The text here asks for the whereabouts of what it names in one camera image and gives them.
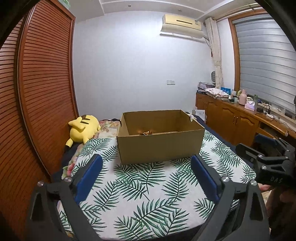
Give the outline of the person right hand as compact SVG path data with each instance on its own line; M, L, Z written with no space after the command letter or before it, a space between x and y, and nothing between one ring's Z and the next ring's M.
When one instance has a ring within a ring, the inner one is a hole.
M295 202L295 191L283 188L272 187L270 185L259 184L259 189L262 193L263 200L267 210L272 210L280 202L293 203Z

